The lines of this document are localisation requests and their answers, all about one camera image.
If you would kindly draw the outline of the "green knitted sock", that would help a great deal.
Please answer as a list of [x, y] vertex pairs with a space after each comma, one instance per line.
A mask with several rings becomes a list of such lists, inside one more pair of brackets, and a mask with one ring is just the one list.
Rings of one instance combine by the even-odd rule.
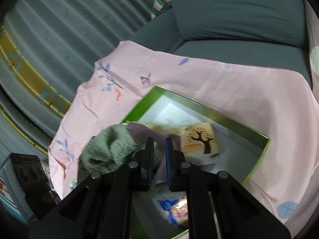
[[153, 169], [157, 170], [163, 159], [166, 136], [137, 122], [112, 125], [93, 136], [81, 154], [80, 163], [90, 172], [111, 173], [145, 149], [148, 137], [154, 140]]

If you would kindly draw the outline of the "tissue pack with tree print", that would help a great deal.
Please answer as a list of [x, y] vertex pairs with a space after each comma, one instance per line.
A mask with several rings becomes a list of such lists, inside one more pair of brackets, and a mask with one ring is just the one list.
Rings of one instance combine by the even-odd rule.
[[209, 122], [181, 127], [180, 149], [187, 156], [213, 155], [219, 152], [214, 130]]

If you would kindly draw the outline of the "blue orange snack packet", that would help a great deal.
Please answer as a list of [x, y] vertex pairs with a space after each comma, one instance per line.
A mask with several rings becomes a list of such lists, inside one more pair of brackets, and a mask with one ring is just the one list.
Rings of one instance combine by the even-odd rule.
[[188, 222], [188, 202], [187, 196], [174, 196], [172, 199], [155, 199], [161, 216], [170, 224], [183, 226]]

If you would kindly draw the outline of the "green cardboard box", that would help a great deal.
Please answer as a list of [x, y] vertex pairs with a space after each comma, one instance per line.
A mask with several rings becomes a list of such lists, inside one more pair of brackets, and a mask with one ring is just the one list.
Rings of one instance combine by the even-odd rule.
[[183, 218], [165, 217], [160, 210], [160, 201], [172, 200], [173, 209], [196, 206], [196, 238], [270, 238], [272, 214], [243, 187], [267, 150], [267, 136], [158, 86], [123, 121], [171, 136], [186, 161], [203, 171], [201, 187], [211, 189], [214, 197], [208, 204], [202, 196], [178, 200], [179, 193], [168, 190], [143, 193], [133, 200], [139, 232], [148, 238], [188, 237]]

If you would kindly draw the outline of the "pink printed tablecloth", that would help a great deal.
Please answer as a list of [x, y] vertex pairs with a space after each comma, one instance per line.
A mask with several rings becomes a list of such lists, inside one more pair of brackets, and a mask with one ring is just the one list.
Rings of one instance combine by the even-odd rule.
[[77, 178], [89, 140], [119, 123], [154, 87], [176, 92], [267, 135], [265, 156], [245, 188], [296, 236], [318, 204], [318, 102], [304, 77], [121, 42], [95, 62], [51, 142], [50, 176], [60, 197]]

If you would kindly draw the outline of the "grey curtain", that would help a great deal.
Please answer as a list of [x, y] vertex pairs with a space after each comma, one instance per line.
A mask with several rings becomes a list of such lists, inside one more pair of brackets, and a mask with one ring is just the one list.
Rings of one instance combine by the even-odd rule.
[[1, 158], [45, 158], [94, 62], [150, 20], [154, 0], [1, 0]]

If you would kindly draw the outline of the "dark grey sofa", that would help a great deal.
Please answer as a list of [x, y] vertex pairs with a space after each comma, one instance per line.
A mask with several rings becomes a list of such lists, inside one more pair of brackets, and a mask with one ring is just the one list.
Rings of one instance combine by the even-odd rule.
[[179, 56], [292, 70], [311, 80], [304, 0], [171, 0], [131, 40]]

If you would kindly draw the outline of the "striped cushion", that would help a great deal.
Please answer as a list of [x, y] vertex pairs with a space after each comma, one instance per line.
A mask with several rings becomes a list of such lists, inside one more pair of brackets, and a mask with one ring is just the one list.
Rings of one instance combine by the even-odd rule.
[[154, 20], [157, 16], [169, 10], [171, 7], [171, 0], [154, 0], [150, 14], [151, 20]]

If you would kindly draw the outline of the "pink polka dot cloth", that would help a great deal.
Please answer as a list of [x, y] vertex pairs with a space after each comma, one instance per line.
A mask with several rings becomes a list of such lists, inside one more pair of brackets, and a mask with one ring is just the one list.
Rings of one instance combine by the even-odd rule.
[[309, 61], [312, 76], [313, 93], [318, 93], [318, 16], [307, 0], [305, 14], [309, 38]]

